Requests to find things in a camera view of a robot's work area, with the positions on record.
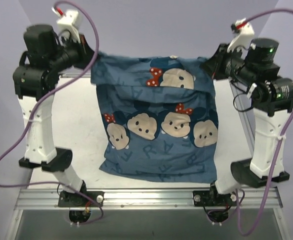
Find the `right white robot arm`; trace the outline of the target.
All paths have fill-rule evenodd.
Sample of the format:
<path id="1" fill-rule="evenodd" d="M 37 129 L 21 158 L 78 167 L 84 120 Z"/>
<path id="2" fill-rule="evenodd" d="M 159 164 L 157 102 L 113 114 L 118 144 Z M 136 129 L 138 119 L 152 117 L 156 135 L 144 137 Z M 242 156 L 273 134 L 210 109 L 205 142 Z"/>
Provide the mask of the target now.
<path id="1" fill-rule="evenodd" d="M 244 85 L 255 119 L 253 156 L 231 163 L 231 172 L 210 185 L 208 198 L 215 205 L 240 185 L 261 188 L 268 180 L 281 183 L 290 178 L 283 165 L 285 134 L 281 131 L 293 112 L 293 81 L 278 75 L 280 67 L 274 63 L 278 46 L 276 40 L 255 38 L 242 58 L 244 46 L 228 50 L 230 45 L 221 43 L 200 65 L 214 80 L 230 79 Z"/>

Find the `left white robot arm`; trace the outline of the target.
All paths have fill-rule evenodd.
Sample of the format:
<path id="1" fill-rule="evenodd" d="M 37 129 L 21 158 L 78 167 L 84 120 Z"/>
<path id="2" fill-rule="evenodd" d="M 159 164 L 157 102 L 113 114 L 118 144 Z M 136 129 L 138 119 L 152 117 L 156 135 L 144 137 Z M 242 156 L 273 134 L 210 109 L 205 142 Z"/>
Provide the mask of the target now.
<path id="1" fill-rule="evenodd" d="M 88 199 L 86 184 L 72 167 L 72 150 L 55 146 L 52 107 L 60 73 L 71 67 L 84 69 L 94 51 L 71 25 L 63 26 L 59 34 L 48 24 L 31 25 L 23 39 L 27 49 L 13 73 L 26 132 L 26 151 L 19 166 L 53 174 L 63 184 L 65 196 L 81 206 Z"/>

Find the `blue cartoon print pillowcase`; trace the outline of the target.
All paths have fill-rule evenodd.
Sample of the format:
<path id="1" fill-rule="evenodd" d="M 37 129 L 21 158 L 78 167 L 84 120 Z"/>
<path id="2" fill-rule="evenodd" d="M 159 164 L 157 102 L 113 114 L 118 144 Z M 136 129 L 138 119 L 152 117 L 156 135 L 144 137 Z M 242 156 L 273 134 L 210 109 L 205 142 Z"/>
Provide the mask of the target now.
<path id="1" fill-rule="evenodd" d="M 101 171 L 164 183 L 217 179 L 219 120 L 205 61 L 98 54 L 91 83 L 108 140 Z"/>

